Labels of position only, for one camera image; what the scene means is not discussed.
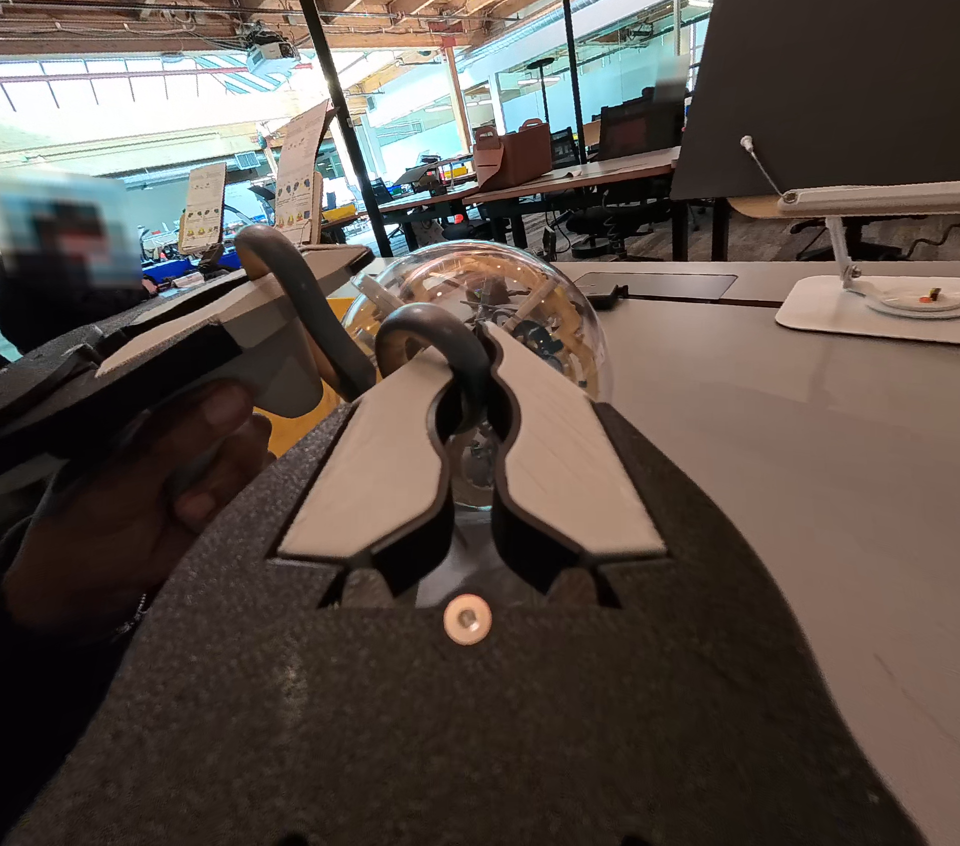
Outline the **wooden office desk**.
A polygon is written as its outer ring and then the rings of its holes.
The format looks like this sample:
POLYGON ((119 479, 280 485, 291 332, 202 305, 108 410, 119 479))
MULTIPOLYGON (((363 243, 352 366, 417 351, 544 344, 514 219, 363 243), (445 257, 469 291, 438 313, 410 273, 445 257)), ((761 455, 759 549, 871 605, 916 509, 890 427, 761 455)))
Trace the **wooden office desk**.
POLYGON ((516 187, 474 191, 463 202, 485 206, 492 220, 522 220, 538 211, 557 213, 562 220, 568 212, 580 213, 572 221, 573 233, 582 238, 569 244, 569 251, 573 259, 583 260, 605 255, 626 260, 626 238, 641 224, 669 216, 672 259, 685 262, 689 258, 688 208, 668 199, 680 151, 676 146, 556 169, 516 187))

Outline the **short black floor lamp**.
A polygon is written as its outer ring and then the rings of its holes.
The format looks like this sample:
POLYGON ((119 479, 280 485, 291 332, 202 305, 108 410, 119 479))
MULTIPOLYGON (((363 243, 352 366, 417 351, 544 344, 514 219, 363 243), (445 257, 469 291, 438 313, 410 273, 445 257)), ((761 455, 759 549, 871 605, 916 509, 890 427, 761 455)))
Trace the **short black floor lamp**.
POLYGON ((534 74, 536 75, 536 81, 539 85, 541 99, 542 99, 543 118, 547 126, 550 125, 550 120, 549 120, 549 109, 548 109, 548 102, 547 102, 547 96, 546 96, 546 78, 547 78, 546 71, 554 64, 554 62, 555 62, 554 57, 547 56, 547 57, 539 58, 536 60, 532 60, 525 67, 526 70, 531 74, 531 76, 533 76, 534 74))

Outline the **grey handled scissors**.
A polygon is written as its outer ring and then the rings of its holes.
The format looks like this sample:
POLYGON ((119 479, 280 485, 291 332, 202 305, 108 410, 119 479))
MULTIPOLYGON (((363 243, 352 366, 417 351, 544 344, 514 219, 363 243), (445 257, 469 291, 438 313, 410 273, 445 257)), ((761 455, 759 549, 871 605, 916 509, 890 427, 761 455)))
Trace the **grey handled scissors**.
POLYGON ((334 315, 306 260, 270 227, 245 228, 235 240, 249 279, 273 275, 291 301, 306 334, 318 349, 321 377, 342 398, 353 402, 408 364, 415 341, 446 359, 461 399, 464 432, 484 420, 491 383, 491 361, 478 336, 450 311, 429 302, 402 304, 390 312, 375 336, 373 364, 334 315))

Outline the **yellow plastic bin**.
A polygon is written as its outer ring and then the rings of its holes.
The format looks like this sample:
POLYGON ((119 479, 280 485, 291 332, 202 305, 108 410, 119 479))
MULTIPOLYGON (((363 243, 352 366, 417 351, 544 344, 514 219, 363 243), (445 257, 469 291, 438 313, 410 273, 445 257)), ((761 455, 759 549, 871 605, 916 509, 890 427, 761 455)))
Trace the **yellow plastic bin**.
POLYGON ((270 420, 270 449, 277 455, 289 450, 293 444, 299 442, 314 427, 323 422, 332 412, 340 407, 344 401, 342 397, 323 381, 321 384, 322 396, 317 406, 307 413, 295 418, 287 418, 271 413, 260 407, 254 411, 270 420))

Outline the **person's left forearm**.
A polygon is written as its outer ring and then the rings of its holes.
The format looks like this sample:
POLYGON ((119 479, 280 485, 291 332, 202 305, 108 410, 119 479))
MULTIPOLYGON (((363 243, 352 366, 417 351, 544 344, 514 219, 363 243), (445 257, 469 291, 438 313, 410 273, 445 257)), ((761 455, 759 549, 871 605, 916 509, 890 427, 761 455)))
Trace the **person's left forearm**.
POLYGON ((141 597, 124 622, 91 640, 28 630, 2 605, 2 836, 30 808, 87 728, 147 601, 141 597))

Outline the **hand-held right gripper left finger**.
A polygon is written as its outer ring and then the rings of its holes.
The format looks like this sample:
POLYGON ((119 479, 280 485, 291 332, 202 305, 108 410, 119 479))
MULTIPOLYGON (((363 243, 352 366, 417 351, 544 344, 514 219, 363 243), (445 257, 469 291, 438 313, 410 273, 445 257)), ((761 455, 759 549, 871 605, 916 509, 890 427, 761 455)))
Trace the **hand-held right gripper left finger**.
POLYGON ((361 396, 284 533, 286 559, 358 559, 385 551, 450 498, 437 413, 453 375, 435 348, 361 396))

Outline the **black floor lamp pole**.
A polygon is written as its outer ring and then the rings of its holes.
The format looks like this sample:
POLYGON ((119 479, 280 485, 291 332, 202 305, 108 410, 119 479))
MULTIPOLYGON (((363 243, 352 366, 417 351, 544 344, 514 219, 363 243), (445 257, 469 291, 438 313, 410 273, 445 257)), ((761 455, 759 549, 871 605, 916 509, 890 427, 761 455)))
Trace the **black floor lamp pole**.
POLYGON ((361 197, 366 208, 366 215, 376 239, 379 255, 382 258, 390 259, 393 257, 390 239, 384 228, 383 216, 381 215, 377 197, 371 184, 369 171, 359 146, 356 132, 354 131, 347 100, 344 96, 330 46, 323 29, 317 2, 316 0, 298 1, 301 11, 304 14, 306 26, 336 113, 336 119, 342 136, 342 144, 345 149, 345 156, 353 168, 356 184, 361 192, 361 197))

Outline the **tall cardboard instruction board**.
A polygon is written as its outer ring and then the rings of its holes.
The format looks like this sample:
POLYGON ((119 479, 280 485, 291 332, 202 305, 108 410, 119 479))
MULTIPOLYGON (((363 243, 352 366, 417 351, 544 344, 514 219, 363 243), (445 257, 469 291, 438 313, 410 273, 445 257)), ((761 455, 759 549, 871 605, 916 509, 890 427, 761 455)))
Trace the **tall cardboard instruction board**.
POLYGON ((334 112, 327 99, 285 127, 274 186, 273 225, 296 247, 316 241, 314 225, 323 187, 316 161, 334 112))

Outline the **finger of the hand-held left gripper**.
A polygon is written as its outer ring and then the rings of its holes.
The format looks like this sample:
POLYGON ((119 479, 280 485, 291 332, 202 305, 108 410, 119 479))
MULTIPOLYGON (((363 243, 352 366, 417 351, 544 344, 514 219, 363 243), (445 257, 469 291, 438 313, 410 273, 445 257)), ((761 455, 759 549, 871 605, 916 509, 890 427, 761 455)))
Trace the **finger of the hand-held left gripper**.
POLYGON ((325 297, 363 270, 374 255, 367 247, 322 245, 303 251, 292 247, 269 259, 254 254, 252 259, 257 278, 240 270, 174 296, 164 295, 124 313, 118 319, 119 327, 149 330, 180 321, 226 324, 275 303, 285 311, 290 305, 285 278, 310 277, 325 297))
POLYGON ((303 337, 293 305, 275 276, 246 281, 194 311, 161 321, 155 315, 102 361, 102 368, 222 368, 251 360, 254 368, 303 365, 303 337))

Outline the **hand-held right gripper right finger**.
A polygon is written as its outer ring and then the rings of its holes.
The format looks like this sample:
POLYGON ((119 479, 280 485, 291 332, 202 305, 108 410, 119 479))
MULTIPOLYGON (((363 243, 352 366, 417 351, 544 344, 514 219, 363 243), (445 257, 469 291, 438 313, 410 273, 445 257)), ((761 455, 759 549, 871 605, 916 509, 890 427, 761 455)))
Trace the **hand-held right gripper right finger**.
POLYGON ((501 327, 484 330, 490 377, 506 398, 496 477, 507 509, 589 561, 663 556, 591 397, 501 327))

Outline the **clear maze puzzle ball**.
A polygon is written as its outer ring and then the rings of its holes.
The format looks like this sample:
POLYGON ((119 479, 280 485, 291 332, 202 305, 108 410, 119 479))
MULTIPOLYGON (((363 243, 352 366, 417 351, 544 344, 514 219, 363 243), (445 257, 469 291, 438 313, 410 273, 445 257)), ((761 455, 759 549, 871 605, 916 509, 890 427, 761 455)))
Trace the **clear maze puzzle ball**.
POLYGON ((469 329, 501 327, 591 399, 608 391, 607 345, 586 297, 561 272, 498 243, 445 242, 410 253, 376 276, 354 277, 360 298, 343 327, 367 353, 402 304, 429 302, 469 329))

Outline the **ceiling projector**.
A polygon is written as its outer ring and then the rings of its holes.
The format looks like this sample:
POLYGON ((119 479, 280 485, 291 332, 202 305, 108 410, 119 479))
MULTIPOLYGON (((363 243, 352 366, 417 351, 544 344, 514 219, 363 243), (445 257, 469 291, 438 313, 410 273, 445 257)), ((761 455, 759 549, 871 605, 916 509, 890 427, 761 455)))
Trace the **ceiling projector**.
POLYGON ((301 64, 300 51, 280 34, 262 25, 246 30, 246 70, 256 76, 283 76, 301 64))

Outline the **brown tote bag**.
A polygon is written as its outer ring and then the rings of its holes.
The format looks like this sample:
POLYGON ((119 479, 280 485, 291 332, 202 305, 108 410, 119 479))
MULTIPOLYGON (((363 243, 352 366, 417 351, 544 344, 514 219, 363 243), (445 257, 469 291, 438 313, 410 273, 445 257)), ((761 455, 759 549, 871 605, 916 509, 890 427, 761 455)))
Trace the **brown tote bag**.
POLYGON ((473 133, 472 158, 482 193, 535 180, 554 168, 549 126, 528 119, 516 132, 503 135, 494 125, 479 127, 473 133))

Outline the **person's left hand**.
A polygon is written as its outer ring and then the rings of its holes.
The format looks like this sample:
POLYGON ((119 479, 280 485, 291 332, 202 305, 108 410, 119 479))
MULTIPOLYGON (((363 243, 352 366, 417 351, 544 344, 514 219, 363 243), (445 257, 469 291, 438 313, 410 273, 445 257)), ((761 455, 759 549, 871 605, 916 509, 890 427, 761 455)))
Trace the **person's left hand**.
POLYGON ((82 636, 129 617, 275 460, 271 431, 235 381, 151 413, 28 528, 2 580, 6 614, 34 633, 82 636))

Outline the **small cardboard instruction board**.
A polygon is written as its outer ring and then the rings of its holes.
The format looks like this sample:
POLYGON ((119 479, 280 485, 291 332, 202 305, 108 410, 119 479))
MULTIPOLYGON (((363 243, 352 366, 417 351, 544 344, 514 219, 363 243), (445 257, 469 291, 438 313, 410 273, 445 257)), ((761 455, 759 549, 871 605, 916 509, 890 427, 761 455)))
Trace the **small cardboard instruction board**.
POLYGON ((177 248, 182 255, 201 255, 222 243, 226 173, 222 161, 190 172, 178 229, 177 248))

